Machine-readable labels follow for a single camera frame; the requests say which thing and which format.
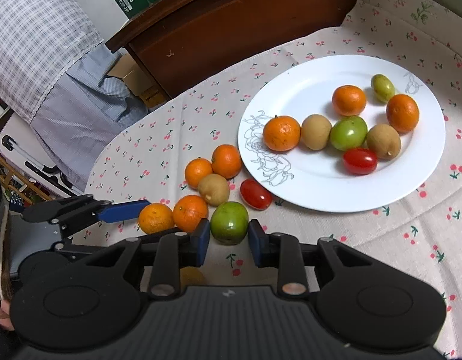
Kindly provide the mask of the yellowish orange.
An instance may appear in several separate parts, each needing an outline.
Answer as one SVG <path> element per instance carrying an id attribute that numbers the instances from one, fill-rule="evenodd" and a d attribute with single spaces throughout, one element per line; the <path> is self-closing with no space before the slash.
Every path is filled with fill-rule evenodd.
<path id="1" fill-rule="evenodd" d="M 138 216 L 140 229 L 146 234 L 159 233 L 175 227 L 172 210 L 162 203 L 151 203 Z"/>

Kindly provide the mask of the red cherry tomato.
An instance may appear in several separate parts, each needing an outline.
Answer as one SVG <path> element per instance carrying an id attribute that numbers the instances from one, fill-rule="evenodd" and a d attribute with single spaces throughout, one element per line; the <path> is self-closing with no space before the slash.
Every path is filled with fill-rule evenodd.
<path id="1" fill-rule="evenodd" d="M 376 170 L 377 157 L 369 149 L 353 148 L 343 154 L 345 169 L 354 175 L 368 175 Z"/>
<path id="2" fill-rule="evenodd" d="M 266 210 L 273 202 L 272 194 L 252 179 L 246 179 L 241 183 L 240 194 L 248 206 L 258 211 Z"/>

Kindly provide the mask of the brown longan fruit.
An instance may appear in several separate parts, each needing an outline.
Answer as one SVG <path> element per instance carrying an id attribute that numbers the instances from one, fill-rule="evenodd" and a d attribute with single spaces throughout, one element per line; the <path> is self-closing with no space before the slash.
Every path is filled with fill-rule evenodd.
<path id="1" fill-rule="evenodd" d="M 377 158 L 391 160 L 397 157 L 401 150 L 399 133 L 390 125 L 377 124 L 367 134 L 366 144 Z"/>
<path id="2" fill-rule="evenodd" d="M 227 202 L 230 196 L 227 180 L 218 174 L 203 177 L 198 184 L 198 192 L 206 203 L 212 206 Z"/>
<path id="3" fill-rule="evenodd" d="M 328 144 L 332 125 L 323 115 L 309 115 L 302 123 L 301 140 L 310 150 L 322 150 Z"/>

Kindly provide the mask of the small orange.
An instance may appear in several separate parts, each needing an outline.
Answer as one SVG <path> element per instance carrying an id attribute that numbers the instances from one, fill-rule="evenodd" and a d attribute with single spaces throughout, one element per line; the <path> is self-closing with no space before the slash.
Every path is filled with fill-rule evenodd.
<path id="1" fill-rule="evenodd" d="M 358 116 L 366 107 L 367 98 L 361 88 L 343 85 L 334 90 L 332 104 L 334 111 L 341 116 Z"/>

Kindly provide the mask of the small olive green fruit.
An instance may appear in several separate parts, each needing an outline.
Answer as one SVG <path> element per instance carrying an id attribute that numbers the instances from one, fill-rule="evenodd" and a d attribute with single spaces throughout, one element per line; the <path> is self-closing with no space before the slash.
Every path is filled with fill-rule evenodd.
<path id="1" fill-rule="evenodd" d="M 372 77 L 371 86 L 376 98 L 381 102 L 387 103 L 395 96 L 393 83 L 382 74 L 376 74 Z"/>

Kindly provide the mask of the white ceramic plate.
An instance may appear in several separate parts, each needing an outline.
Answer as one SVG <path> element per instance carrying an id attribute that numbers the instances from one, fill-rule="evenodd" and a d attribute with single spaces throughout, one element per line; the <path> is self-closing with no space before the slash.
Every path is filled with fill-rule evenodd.
<path id="1" fill-rule="evenodd" d="M 372 87 L 387 78 L 418 120 L 389 124 Z M 265 189 L 316 211 L 367 211 L 406 197 L 439 165 L 446 140 L 438 100 L 417 76 L 384 59 L 322 57 L 283 72 L 253 97 L 237 133 L 241 159 Z"/>

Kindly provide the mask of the open cardboard box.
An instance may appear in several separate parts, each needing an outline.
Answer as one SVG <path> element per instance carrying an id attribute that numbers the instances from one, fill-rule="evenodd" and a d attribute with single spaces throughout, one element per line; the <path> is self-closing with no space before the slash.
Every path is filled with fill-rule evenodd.
<path id="1" fill-rule="evenodd" d="M 129 54 L 120 56 L 107 75 L 122 80 L 130 92 L 142 100 L 149 109 L 168 102 L 157 82 L 150 78 Z"/>

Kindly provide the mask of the checkered grey cloth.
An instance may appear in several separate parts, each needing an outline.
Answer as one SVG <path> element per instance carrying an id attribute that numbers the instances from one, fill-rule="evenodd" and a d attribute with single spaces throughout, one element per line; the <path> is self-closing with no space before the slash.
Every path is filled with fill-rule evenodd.
<path id="1" fill-rule="evenodd" d="M 0 98 L 78 189 L 108 143 L 148 113 L 109 76 L 118 58 L 76 0 L 0 0 Z"/>

